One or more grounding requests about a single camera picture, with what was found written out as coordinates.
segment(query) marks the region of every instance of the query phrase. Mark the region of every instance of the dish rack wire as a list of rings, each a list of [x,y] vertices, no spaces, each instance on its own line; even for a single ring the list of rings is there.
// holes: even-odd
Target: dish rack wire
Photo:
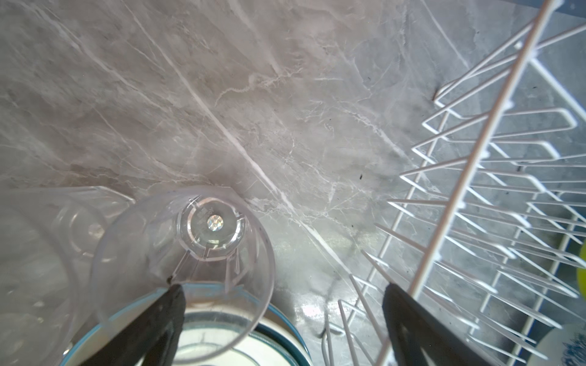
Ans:
[[[467,344],[490,358],[496,365],[526,363],[527,361],[520,357],[523,349],[532,354],[532,357],[547,359],[547,355],[536,348],[536,341],[528,336],[536,321],[549,327],[562,328],[562,325],[550,316],[540,313],[544,302],[551,303],[558,311],[571,314],[576,321],[586,321],[580,314],[549,295],[556,292],[569,298],[580,297],[580,293],[558,278],[556,273],[560,264],[586,268],[584,260],[566,252],[571,241],[582,244],[580,237],[584,238],[584,233],[576,231],[576,228],[586,227],[586,218],[579,209],[585,207],[586,203],[579,200],[564,201],[563,198],[568,194],[586,194],[586,189],[575,188],[576,184],[586,183],[586,179],[564,178],[568,176],[564,174],[558,174],[555,179],[540,178],[540,170],[544,169],[556,168],[559,172],[586,167],[584,159],[581,159],[586,157],[586,153],[563,155],[551,140],[544,138],[556,133],[567,133],[576,129],[578,123],[586,122],[584,108],[537,58],[541,49],[586,30],[584,23],[540,40],[552,13],[562,3],[561,0],[546,0],[539,14],[531,22],[476,66],[443,85],[435,93],[433,102],[439,109],[422,122],[423,127],[432,132],[433,136],[412,148],[422,159],[421,165],[418,169],[400,175],[400,178],[410,185],[408,193],[404,199],[387,201],[398,210],[390,227],[375,224],[386,234],[380,251],[375,255],[362,250],[364,260],[371,266],[368,276],[363,279],[350,274],[357,299],[354,303],[338,300],[339,319],[342,324],[328,320],[326,314],[325,332],[322,336],[322,354],[326,366],[334,366],[336,358],[340,358],[337,350],[334,357],[332,331],[345,335],[349,346],[349,359],[353,365],[360,364],[359,353],[362,353],[373,366],[386,365],[394,360],[384,322],[377,319],[373,307],[365,298],[368,291],[383,291],[373,281],[377,274],[387,282],[409,283],[407,292],[415,299],[422,293],[427,295],[442,310],[467,326],[468,331],[464,335]],[[503,56],[503,52],[510,47],[516,51]],[[515,109],[513,93],[528,69],[533,69],[557,94],[559,100],[563,101],[562,107]],[[486,80],[478,81],[486,75],[489,75]],[[503,79],[505,81],[502,88],[489,111],[466,116],[454,110],[460,103]],[[460,90],[465,81],[474,83],[474,87],[456,93],[458,96],[452,97],[449,102],[442,101],[448,93]],[[497,133],[503,118],[521,117],[528,121],[524,122],[522,129]],[[538,118],[539,121],[543,121],[549,117],[549,124],[533,123]],[[555,118],[562,123],[554,123]],[[468,132],[468,135],[473,133],[476,138],[459,136],[462,132]],[[466,151],[467,155],[439,160],[434,155],[439,142],[460,146],[460,151]],[[516,156],[511,151],[523,153]],[[420,184],[422,177],[430,173],[456,175],[457,181],[451,194],[427,189],[424,184]],[[507,194],[525,194],[527,199],[523,202],[524,207],[517,205],[516,208],[507,208],[504,207],[506,205],[494,203],[492,198],[503,191],[507,191]],[[422,207],[443,209],[439,221],[418,215],[417,210]],[[397,232],[406,216],[434,227],[435,231],[426,247]],[[468,229],[463,230],[462,225],[454,225],[457,221],[465,224]],[[561,240],[552,242],[553,234],[560,235]],[[451,244],[446,245],[456,245],[468,255],[492,265],[492,280],[483,281],[457,263],[442,259],[440,249],[447,242]],[[411,279],[395,270],[392,261],[388,263],[383,259],[391,244],[406,245],[423,254]],[[455,299],[432,288],[428,278],[434,268],[440,268],[449,276],[454,276],[459,281],[465,281],[480,290],[483,293],[480,307],[466,309]],[[503,278],[508,278],[520,286],[520,289],[536,295],[533,305],[527,306],[516,299],[499,294],[496,287]],[[501,306],[509,307],[511,311],[514,310],[524,317],[520,329],[513,329],[491,318],[486,309],[490,302],[497,300],[502,302]],[[364,342],[353,331],[352,324],[357,316],[367,319],[372,324],[372,329],[381,342],[378,355],[369,354],[364,344],[371,342]],[[512,349],[503,349],[476,336],[478,330],[484,328],[496,331],[501,337],[511,341]]]

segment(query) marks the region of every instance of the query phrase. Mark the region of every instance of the wire dish rack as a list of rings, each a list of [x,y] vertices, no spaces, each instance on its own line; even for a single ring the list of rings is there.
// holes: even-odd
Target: wire dish rack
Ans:
[[[432,313],[448,314],[451,318],[443,320],[497,365],[526,363],[528,356],[547,359],[529,337],[537,324],[561,329],[562,322],[555,320],[560,314],[586,322],[575,310],[576,302],[584,301],[579,291],[557,275],[560,264],[586,268],[584,260],[566,251],[569,245],[582,245],[585,237],[580,229],[586,227],[581,209],[586,207],[586,176],[580,173],[586,153],[575,153],[576,148],[565,152],[557,144],[565,141],[567,147],[576,141],[586,111],[537,58],[541,49],[586,30],[584,23],[541,39],[561,4],[546,0],[536,18],[434,95],[439,109],[422,122],[433,136],[412,148],[421,165],[400,175],[410,185],[408,193],[388,200],[397,210],[390,227],[375,224],[387,236],[378,253],[362,251],[368,276],[350,275],[357,299],[339,300],[339,314],[329,315],[341,324],[326,315],[326,366],[334,366],[340,351],[346,352],[334,349],[336,334],[344,334],[349,346],[344,363],[367,360],[379,366],[394,360],[380,305],[372,301],[372,294],[383,293],[388,282],[404,285]],[[529,73],[549,89],[552,107],[516,103],[513,93]],[[483,101],[487,108],[480,103],[479,110],[486,112],[466,115],[454,109],[466,110],[471,100]],[[453,189],[441,191],[430,182]],[[430,227],[427,246],[416,235],[401,234],[406,220]],[[423,255],[415,273],[383,259],[391,246]],[[472,288],[478,302],[473,307],[466,296],[446,295],[437,277],[465,282],[462,288]],[[377,342],[365,341],[362,329],[354,326],[356,318],[371,324],[380,350],[369,350]]]

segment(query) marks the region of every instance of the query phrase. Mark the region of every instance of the clear plastic container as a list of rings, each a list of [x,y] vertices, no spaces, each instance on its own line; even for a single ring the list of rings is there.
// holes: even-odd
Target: clear plastic container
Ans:
[[[121,331],[153,302],[165,289],[137,299],[110,318],[115,331]],[[183,337],[189,343],[189,337]],[[67,354],[61,366],[78,366],[99,351],[108,342],[108,335],[98,324],[90,330]],[[311,366],[313,363],[303,339],[291,322],[274,306],[269,305],[259,324],[244,340],[226,352],[190,366]]]
[[[174,363],[231,348],[263,316],[274,286],[271,243],[230,188],[196,186],[138,202],[106,231],[94,256],[91,296],[101,326],[151,293],[181,283],[187,300]]]
[[[90,315],[93,251],[133,202],[105,187],[0,193],[0,364],[59,363]]]

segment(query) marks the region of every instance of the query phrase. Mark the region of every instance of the marble countertop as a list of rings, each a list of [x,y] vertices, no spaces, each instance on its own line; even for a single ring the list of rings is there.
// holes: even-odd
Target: marble countertop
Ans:
[[[316,364],[435,89],[536,10],[482,0],[7,0],[0,187],[232,187]],[[556,15],[570,19],[566,15]]]

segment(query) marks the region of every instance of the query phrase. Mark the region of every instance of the yellow object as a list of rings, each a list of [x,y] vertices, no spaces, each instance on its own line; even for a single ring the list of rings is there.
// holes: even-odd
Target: yellow object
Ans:
[[[586,242],[582,244],[580,258],[586,261]],[[582,297],[586,299],[586,269],[576,269],[576,275],[578,276],[578,289],[580,290],[580,293],[582,293]]]

